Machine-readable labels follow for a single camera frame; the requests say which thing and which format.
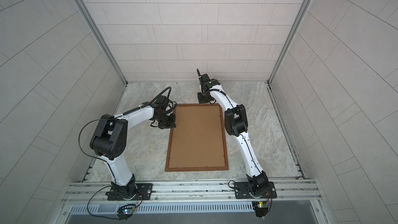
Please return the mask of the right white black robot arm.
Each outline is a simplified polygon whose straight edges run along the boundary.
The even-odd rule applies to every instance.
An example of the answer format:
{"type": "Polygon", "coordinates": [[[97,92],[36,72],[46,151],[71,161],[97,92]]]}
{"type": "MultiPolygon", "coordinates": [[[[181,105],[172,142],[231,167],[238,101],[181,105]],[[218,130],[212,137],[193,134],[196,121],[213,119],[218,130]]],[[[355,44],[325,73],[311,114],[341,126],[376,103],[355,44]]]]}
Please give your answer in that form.
{"type": "Polygon", "coordinates": [[[236,140],[243,158],[250,193],[258,198],[264,194],[271,195],[268,177],[256,158],[248,134],[248,119],[244,105],[234,102],[224,91],[220,82],[201,74],[197,69],[201,92],[198,93],[200,103],[215,101],[223,109],[224,127],[228,135],[236,140]]]}

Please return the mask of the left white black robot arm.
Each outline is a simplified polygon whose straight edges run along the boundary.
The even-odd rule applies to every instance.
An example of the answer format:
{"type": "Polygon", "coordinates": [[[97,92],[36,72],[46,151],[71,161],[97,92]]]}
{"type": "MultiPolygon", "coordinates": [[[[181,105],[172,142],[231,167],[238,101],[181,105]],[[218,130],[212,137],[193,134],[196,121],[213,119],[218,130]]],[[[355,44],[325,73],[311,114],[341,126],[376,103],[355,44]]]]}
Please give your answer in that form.
{"type": "Polygon", "coordinates": [[[94,150],[95,159],[103,161],[111,173],[110,191],[106,193],[107,200],[131,200],[138,196],[135,176],[129,170],[124,150],[127,144],[128,130],[143,121],[151,120],[151,127],[172,129],[176,127],[176,116],[173,113],[176,102],[164,95],[171,93],[167,87],[149,102],[128,110],[119,116],[103,115],[97,119],[97,127],[90,141],[90,148],[94,150]]]}

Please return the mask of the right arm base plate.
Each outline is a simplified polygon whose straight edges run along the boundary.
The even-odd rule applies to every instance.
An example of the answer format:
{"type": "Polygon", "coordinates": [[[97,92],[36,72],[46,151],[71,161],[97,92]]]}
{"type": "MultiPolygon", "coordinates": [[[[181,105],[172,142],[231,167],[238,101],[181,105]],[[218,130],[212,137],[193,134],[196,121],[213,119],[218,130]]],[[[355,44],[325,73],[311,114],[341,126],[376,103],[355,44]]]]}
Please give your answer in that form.
{"type": "Polygon", "coordinates": [[[250,193],[248,182],[235,182],[234,183],[235,197],[236,199],[276,199],[277,193],[274,183],[269,182],[268,186],[265,188],[265,192],[262,196],[254,196],[250,193]]]}

